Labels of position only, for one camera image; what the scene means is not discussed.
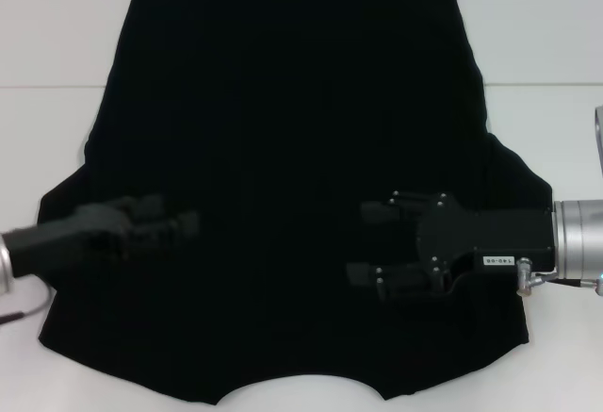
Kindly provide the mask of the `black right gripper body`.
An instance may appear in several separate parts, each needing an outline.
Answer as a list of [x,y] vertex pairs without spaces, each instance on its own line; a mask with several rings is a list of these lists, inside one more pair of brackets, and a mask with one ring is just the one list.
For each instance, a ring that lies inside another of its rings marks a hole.
[[440,193],[426,202],[416,226],[416,250],[432,294],[448,294],[469,274],[555,270],[550,209],[470,210]]

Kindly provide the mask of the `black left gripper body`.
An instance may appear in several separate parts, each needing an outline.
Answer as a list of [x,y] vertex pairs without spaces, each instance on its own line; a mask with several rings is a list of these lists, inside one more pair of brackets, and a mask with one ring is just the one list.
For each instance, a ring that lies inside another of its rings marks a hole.
[[133,227],[136,199],[77,207],[67,217],[1,235],[1,277],[21,278],[118,258]]

